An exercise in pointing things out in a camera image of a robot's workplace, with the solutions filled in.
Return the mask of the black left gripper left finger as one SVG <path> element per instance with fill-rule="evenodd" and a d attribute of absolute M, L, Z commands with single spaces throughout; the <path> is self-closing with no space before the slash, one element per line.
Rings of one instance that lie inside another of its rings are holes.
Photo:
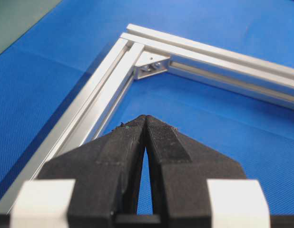
<path fill-rule="evenodd" d="M 12 228 L 110 228 L 137 208 L 146 116 L 46 162 L 22 185 Z"/>

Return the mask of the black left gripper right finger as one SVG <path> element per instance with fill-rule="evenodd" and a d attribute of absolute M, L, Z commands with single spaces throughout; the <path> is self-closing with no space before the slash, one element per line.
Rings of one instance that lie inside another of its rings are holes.
<path fill-rule="evenodd" d="M 268 228 L 259 181 L 235 160 L 146 118 L 154 212 L 170 228 Z"/>

